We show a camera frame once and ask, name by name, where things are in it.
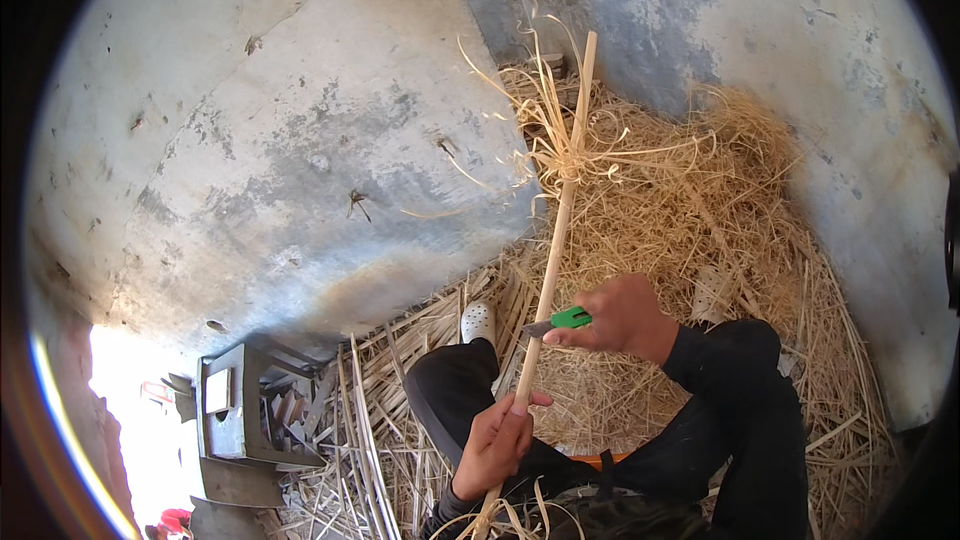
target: bamboo stick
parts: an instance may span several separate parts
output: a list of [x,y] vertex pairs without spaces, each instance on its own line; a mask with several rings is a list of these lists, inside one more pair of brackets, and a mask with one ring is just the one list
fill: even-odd
[[[590,110],[591,87],[594,84],[594,60],[597,51],[597,34],[594,31],[586,34],[586,49],[583,52],[583,65],[580,71],[580,93],[577,96],[577,111],[573,117],[573,129],[570,132],[570,150],[581,150],[584,145],[584,130],[587,126],[587,114]],[[563,189],[559,195],[557,221],[553,226],[553,238],[550,241],[550,256],[546,261],[546,273],[543,276],[543,286],[540,288],[539,301],[536,303],[536,321],[544,321],[550,317],[553,310],[553,294],[557,289],[557,274],[560,273],[560,262],[564,255],[564,244],[567,241],[567,226],[570,223],[570,211],[573,209],[573,199],[577,194],[576,180],[563,180]],[[520,371],[520,381],[516,386],[515,405],[527,407],[530,403],[530,390],[533,388],[534,375],[537,373],[537,361],[540,359],[542,338],[530,338],[527,345],[527,354],[523,359],[523,369]],[[494,503],[500,498],[503,484],[490,488],[483,500],[480,515],[477,516],[476,526],[473,529],[473,540],[485,540],[490,533],[491,514]]]

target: green utility knife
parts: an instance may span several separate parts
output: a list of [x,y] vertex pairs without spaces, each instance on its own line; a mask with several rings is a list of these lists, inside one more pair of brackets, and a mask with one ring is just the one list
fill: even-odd
[[582,325],[587,325],[591,321],[594,321],[594,318],[591,317],[588,312],[580,306],[574,306],[573,308],[553,313],[546,321],[528,323],[523,326],[523,331],[533,338],[543,338],[544,334],[554,328],[579,328]]

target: person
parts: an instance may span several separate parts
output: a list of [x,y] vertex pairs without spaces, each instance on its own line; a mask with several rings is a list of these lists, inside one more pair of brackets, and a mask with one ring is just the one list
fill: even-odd
[[[543,517],[536,513],[536,483],[545,500],[572,516],[548,508],[552,540],[580,538],[578,526],[587,539],[805,539],[805,431],[797,393],[777,370],[776,332],[758,320],[709,332],[682,326],[661,312],[642,274],[581,291],[574,303],[592,323],[550,330],[544,343],[640,357],[692,396],[658,436],[620,462],[606,451],[598,472],[534,438],[528,404],[514,394],[495,402],[495,313],[489,304],[471,303],[461,320],[462,343],[425,354],[404,380],[415,416],[456,467],[420,537],[456,537],[469,518],[454,520],[478,513],[487,491],[501,484],[509,504],[534,511],[532,527]],[[533,405],[552,402],[531,393]],[[699,502],[725,463],[708,522]],[[523,508],[517,512],[522,518]]]
[[144,525],[143,532],[147,540],[192,539],[190,511],[184,508],[164,509],[160,513],[160,521],[156,525]]

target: black sleeve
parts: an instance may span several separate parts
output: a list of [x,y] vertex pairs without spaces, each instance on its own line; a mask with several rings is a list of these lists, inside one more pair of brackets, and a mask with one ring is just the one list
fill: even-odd
[[[750,324],[773,333],[763,322]],[[717,410],[732,451],[706,537],[804,540],[805,434],[790,379],[735,337],[685,327],[663,371]]]
[[[475,501],[464,502],[460,498],[457,498],[448,483],[446,490],[443,491],[443,494],[440,495],[439,500],[437,500],[437,503],[433,506],[433,512],[430,514],[430,518],[423,523],[422,530],[419,534],[420,540],[429,540],[430,537],[433,536],[433,534],[437,534],[437,531],[446,525],[447,522],[461,515],[477,512],[477,509],[479,509],[479,504]],[[438,540],[456,538],[469,523],[470,521],[466,519],[462,520],[462,522],[453,523],[445,529],[442,534],[438,535]]]

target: left hand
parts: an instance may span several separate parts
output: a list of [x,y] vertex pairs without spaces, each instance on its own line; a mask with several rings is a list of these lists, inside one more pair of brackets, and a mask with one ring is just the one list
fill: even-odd
[[[534,418],[526,404],[514,405],[514,398],[510,392],[473,418],[451,486],[459,500],[483,498],[487,490],[502,485],[520,469],[533,442]],[[536,391],[530,393],[530,402],[541,407],[553,405],[552,398]]]

